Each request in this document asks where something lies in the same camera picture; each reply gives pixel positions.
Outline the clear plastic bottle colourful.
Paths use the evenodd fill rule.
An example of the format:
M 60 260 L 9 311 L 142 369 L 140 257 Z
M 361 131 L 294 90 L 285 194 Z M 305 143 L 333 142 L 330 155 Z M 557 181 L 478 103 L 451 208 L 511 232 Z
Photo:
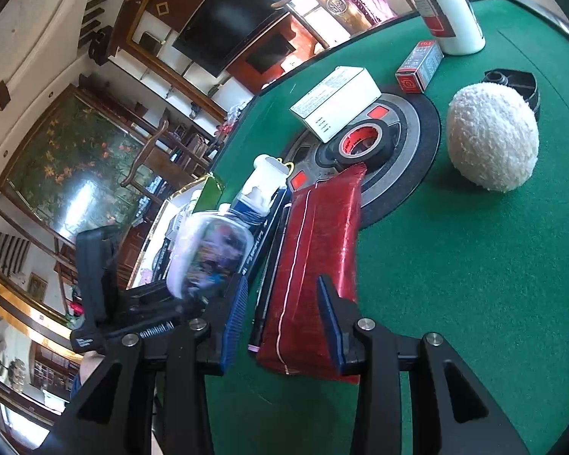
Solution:
M 179 226 L 166 273 L 174 298 L 214 298 L 237 273 L 254 244 L 247 226 L 209 210 L 194 213 Z

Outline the black marker pen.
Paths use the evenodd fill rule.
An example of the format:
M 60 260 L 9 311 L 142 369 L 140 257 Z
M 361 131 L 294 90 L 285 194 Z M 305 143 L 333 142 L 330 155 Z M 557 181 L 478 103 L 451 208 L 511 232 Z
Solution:
M 250 355 L 256 355 L 261 347 L 270 299 L 276 279 L 277 266 L 281 252 L 283 251 L 283 245 L 285 244 L 286 227 L 288 227 L 291 207 L 292 203 L 290 202 L 286 203 L 283 207 L 283 212 L 276 226 L 272 245 L 266 258 L 264 275 L 261 288 L 258 291 L 253 324 L 251 325 L 250 338 L 248 338 L 247 342 L 247 352 Z

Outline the red shiny pouch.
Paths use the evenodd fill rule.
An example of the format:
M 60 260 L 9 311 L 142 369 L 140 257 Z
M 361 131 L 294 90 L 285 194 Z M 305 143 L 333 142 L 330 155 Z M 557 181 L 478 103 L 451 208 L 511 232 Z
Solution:
M 331 361 L 316 285 L 320 276 L 329 276 L 340 297 L 358 300 L 355 246 L 366 171 L 359 163 L 293 194 L 257 353 L 263 368 L 287 376 L 358 382 L 357 377 L 341 376 Z

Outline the white fluffy ball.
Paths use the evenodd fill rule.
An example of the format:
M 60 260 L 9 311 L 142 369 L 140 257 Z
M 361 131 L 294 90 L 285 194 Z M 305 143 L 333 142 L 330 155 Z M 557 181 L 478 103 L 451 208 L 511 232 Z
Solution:
M 539 128 L 521 94 L 488 82 L 457 91 L 446 115 L 446 147 L 459 173 L 499 193 L 522 186 L 539 156 Z

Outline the red grey small carton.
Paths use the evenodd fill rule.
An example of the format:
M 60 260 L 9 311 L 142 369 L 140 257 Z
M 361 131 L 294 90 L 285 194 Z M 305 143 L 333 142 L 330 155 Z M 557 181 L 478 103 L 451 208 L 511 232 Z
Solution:
M 396 71 L 399 87 L 406 94 L 423 94 L 444 58 L 436 40 L 419 41 Z

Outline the floral landscape painting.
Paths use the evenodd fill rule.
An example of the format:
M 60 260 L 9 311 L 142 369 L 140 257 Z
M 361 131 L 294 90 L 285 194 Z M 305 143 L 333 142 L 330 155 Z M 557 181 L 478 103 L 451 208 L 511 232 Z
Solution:
M 41 114 L 0 175 L 0 192 L 53 234 L 72 242 L 84 230 L 126 231 L 152 200 L 123 187 L 147 136 L 68 86 Z

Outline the black white open small box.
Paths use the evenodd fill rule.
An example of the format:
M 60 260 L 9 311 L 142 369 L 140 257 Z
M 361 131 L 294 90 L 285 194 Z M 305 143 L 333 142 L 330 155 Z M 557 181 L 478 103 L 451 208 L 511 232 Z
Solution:
M 269 215 L 274 194 L 286 186 L 290 168 L 279 158 L 260 154 L 254 170 L 232 200 L 229 213 L 247 225 L 260 225 Z

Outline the round grey table centre panel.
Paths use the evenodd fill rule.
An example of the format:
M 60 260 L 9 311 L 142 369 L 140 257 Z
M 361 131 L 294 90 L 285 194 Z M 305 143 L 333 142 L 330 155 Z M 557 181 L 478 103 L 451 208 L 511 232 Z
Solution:
M 360 227 L 363 229 L 386 217 L 413 193 L 432 167 L 441 140 L 441 120 L 436 106 L 422 94 L 406 94 L 397 85 L 381 87 L 380 97 L 344 129 L 365 120 L 386 123 L 395 150 L 380 168 L 375 171 L 366 168 L 361 182 Z M 333 139 L 324 144 L 305 130 L 290 143 L 284 154 L 284 160 L 293 165 L 288 179 L 290 190 L 327 181 L 349 168 L 335 160 Z

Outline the black tape roll red core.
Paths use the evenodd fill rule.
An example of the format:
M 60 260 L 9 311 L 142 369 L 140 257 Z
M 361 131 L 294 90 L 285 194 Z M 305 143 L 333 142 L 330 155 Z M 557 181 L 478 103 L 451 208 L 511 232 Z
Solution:
M 363 163 L 375 171 L 393 156 L 395 144 L 387 124 L 381 120 L 361 121 L 344 129 L 334 141 L 334 158 L 342 166 Z

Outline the white rectangular carton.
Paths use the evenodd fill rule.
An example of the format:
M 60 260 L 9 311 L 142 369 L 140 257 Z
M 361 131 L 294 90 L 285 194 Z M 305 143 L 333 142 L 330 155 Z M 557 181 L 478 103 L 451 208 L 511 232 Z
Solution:
M 376 101 L 380 94 L 367 69 L 338 66 L 293 104 L 290 111 L 326 144 Z

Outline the black flat television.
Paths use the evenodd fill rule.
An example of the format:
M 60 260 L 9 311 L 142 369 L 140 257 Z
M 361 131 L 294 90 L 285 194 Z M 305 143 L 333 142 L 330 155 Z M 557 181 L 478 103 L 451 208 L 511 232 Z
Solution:
M 280 17 L 280 0 L 204 0 L 172 43 L 212 76 L 219 76 Z

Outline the black half-round plastic part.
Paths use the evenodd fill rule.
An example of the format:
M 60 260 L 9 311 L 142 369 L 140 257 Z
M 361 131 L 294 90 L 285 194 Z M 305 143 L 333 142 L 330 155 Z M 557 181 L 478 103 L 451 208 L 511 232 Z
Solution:
M 497 68 L 484 72 L 483 82 L 511 87 L 517 91 L 533 111 L 536 120 L 540 119 L 541 95 L 533 73 L 512 69 Z

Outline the white liquor bottle red cap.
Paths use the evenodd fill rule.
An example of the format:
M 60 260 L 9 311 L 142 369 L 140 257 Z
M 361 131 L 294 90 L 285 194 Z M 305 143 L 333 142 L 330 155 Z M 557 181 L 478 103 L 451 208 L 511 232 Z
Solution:
M 485 38 L 468 0 L 413 0 L 446 55 L 481 52 Z

